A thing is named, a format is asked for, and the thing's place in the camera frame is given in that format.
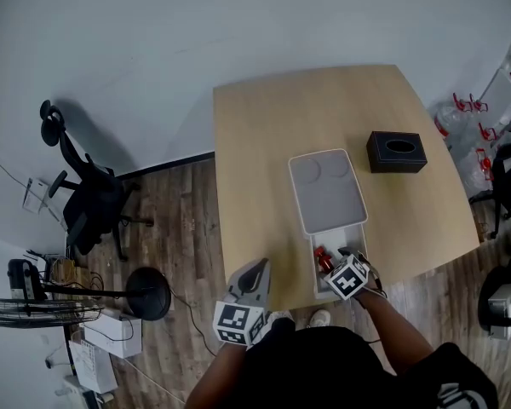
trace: chair armrest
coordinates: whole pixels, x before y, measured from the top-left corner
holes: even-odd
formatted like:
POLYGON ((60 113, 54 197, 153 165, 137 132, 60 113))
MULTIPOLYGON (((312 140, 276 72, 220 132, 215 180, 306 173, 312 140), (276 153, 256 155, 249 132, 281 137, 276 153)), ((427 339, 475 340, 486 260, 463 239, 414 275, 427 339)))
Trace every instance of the chair armrest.
POLYGON ((87 224, 87 215, 85 212, 82 212, 79 217, 77 218, 76 222, 74 222, 74 225, 72 228, 68 231, 68 237, 66 238, 66 244, 67 245, 75 245, 76 241, 78 240, 79 234, 83 231, 83 228, 85 228, 85 225, 87 224))
POLYGON ((497 161, 504 161, 509 158, 511 158, 511 143, 500 147, 500 149, 496 153, 497 161))
POLYGON ((57 178, 55 179, 55 181, 53 182, 53 184, 49 187, 49 190, 48 190, 48 196, 50 199, 53 198, 53 196, 55 195, 55 193, 57 192, 57 189, 60 188, 60 185, 62 184, 62 182, 66 179, 66 176, 68 176, 68 173, 66 171, 62 171, 58 176, 57 178))

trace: office chair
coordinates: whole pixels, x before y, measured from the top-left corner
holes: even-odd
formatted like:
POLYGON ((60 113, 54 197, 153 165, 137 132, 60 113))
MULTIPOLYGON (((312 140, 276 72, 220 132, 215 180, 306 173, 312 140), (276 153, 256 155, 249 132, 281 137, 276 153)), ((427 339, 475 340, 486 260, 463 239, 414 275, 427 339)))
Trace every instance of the office chair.
POLYGON ((60 143, 62 156, 81 179, 79 184, 68 181, 66 171, 62 171, 49 187, 50 198, 59 187, 74 191, 63 210, 68 226, 66 243, 75 245, 82 255, 86 255, 100 243, 102 234, 112 232, 119 260, 127 261, 121 250, 119 223, 140 222, 153 226, 151 219, 135 219, 121 214, 130 194, 139 191, 140 186, 131 183, 125 191, 112 169, 101 169, 87 153, 87 162, 82 161, 66 134, 65 120, 59 108, 51 105, 49 100, 40 107, 40 118, 45 143, 50 147, 60 143))
POLYGON ((492 164, 492 175, 494 180, 492 182, 492 191, 482 196, 475 196, 469 200, 469 203, 477 203, 485 200, 494 200, 495 209, 495 226, 494 232, 491 233, 491 238, 497 236, 500 228, 500 217, 502 206, 507 209, 505 219, 511 218, 511 168, 506 171, 504 162, 511 158, 511 144, 500 147, 497 151, 496 158, 492 164))

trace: black shirt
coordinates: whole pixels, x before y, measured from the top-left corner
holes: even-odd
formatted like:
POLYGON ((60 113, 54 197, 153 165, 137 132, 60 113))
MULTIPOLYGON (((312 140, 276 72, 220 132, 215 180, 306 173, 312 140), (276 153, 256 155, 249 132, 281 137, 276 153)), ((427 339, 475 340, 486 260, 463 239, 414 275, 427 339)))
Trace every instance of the black shirt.
POLYGON ((267 335, 250 349, 224 404, 278 406, 493 409, 497 392, 452 343, 393 376, 358 335, 341 327, 317 327, 267 335))

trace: desk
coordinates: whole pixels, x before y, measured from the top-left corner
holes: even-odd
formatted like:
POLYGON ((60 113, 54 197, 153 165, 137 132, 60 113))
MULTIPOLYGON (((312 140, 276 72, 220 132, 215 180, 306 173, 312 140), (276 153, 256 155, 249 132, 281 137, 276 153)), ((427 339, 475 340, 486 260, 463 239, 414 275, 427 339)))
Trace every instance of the desk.
POLYGON ((416 93, 396 66, 349 66, 258 78, 214 90, 215 161, 225 274, 271 260, 270 309, 316 303, 288 159, 343 147, 369 219, 367 252, 391 284, 479 245, 460 178, 416 93), (371 174, 372 130, 416 132, 417 174, 371 174))

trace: black tissue box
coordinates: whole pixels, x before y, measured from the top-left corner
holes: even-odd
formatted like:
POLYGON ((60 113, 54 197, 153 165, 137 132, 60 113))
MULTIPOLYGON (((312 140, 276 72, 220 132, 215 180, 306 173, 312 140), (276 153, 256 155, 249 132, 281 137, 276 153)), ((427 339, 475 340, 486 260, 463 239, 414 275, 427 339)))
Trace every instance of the black tissue box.
POLYGON ((428 163, 417 133, 373 132, 367 154, 371 173, 417 173, 428 163))

